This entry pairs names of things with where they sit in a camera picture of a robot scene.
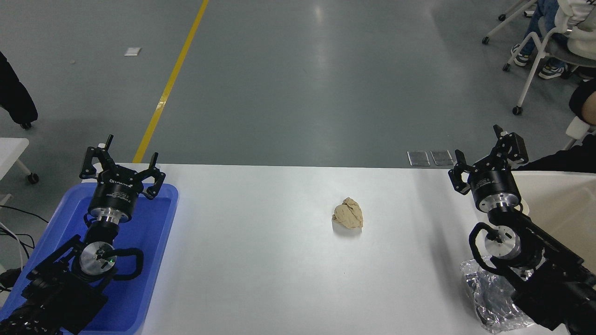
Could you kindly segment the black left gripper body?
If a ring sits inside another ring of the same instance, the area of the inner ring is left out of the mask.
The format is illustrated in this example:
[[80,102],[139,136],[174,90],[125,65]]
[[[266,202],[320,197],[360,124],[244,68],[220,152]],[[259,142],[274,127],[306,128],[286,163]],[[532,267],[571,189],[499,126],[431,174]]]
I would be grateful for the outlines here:
[[98,174],[95,193],[88,207],[92,216],[100,216],[102,210],[115,210],[122,216],[132,216],[143,183],[134,180],[128,170],[113,172],[105,170]]

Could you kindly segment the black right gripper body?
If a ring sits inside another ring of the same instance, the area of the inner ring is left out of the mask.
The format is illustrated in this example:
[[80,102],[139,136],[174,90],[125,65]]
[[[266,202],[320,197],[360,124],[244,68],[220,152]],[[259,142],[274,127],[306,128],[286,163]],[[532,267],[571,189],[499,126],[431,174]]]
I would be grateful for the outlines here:
[[476,208],[515,208],[521,204],[522,197],[510,167],[474,168],[467,182]]

